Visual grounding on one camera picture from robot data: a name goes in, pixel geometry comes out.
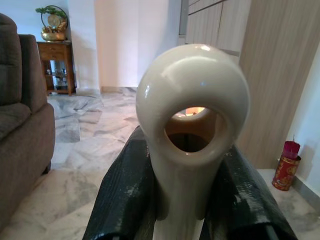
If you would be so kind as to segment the cream long-handled broom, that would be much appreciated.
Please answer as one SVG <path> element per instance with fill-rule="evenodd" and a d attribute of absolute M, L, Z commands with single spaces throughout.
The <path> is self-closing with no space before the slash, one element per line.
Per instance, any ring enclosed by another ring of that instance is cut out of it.
<path fill-rule="evenodd" d="M 240 135 L 250 92 L 240 67 L 205 44 L 158 56 L 136 93 L 156 178 L 152 240 L 199 240 L 223 155 Z"/>

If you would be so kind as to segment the wooden side table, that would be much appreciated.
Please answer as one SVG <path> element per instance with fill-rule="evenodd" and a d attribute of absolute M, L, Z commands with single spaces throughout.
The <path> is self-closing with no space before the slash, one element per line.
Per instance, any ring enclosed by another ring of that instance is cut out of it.
<path fill-rule="evenodd" d="M 70 41 L 57 42 L 37 42 L 42 73 L 45 79 L 46 90 L 48 94 L 68 94 L 71 96 L 76 92 L 75 74 L 73 68 L 72 43 Z M 51 61 L 62 62 L 65 73 L 57 73 L 52 70 Z M 66 80 L 66 86 L 58 87 L 54 85 L 54 77 Z"/>

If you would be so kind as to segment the red printed incense can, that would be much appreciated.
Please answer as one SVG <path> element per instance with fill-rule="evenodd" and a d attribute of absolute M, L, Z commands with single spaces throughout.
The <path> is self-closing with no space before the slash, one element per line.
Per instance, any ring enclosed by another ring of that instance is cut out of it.
<path fill-rule="evenodd" d="M 272 179 L 272 185 L 278 190 L 288 191 L 293 183 L 300 161 L 301 157 L 299 155 L 295 159 L 282 156 Z"/>

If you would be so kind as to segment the pink joss stick bundle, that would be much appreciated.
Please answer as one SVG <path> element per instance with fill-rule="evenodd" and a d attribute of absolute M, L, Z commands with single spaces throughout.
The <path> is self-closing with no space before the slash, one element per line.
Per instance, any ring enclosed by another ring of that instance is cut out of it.
<path fill-rule="evenodd" d="M 287 140 L 284 143 L 282 155 L 288 159 L 296 159 L 299 153 L 301 145 L 295 141 L 293 136 L 292 140 Z"/>

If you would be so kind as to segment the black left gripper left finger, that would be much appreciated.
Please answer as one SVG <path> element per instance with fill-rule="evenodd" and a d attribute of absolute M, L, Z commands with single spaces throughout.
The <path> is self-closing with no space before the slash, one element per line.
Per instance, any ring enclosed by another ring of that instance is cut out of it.
<path fill-rule="evenodd" d="M 86 240 L 153 240 L 155 186 L 147 141 L 137 126 L 101 182 Z"/>

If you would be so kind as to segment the gold bowl bonsai ornament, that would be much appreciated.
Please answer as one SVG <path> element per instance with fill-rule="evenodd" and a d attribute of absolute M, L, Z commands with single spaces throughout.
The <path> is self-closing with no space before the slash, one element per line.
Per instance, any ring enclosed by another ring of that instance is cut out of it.
<path fill-rule="evenodd" d="M 69 19 L 66 12 L 56 5 L 47 5 L 36 8 L 35 11 L 40 14 L 41 37 L 46 42 L 63 42 L 67 39 L 67 28 Z"/>

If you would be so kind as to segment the grey-brown fabric sofa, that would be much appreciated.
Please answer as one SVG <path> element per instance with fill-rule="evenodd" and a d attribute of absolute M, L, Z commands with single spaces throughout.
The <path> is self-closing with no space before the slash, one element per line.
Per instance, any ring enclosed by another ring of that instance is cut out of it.
<path fill-rule="evenodd" d="M 50 170 L 55 139 L 36 38 L 0 13 L 0 232 Z"/>

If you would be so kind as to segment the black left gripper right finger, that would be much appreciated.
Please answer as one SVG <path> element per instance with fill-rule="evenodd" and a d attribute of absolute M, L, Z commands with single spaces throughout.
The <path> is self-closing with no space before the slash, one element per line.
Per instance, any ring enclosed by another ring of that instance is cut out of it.
<path fill-rule="evenodd" d="M 235 146 L 211 188 L 204 240 L 298 240 L 263 177 Z"/>

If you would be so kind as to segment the light wood-grain cabinet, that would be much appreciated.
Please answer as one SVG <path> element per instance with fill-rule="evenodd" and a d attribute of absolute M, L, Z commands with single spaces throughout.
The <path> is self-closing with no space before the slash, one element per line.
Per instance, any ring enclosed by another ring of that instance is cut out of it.
<path fill-rule="evenodd" d="M 251 107 L 237 146 L 258 169 L 282 152 L 320 44 L 320 0 L 186 0 L 188 44 L 227 53 Z"/>

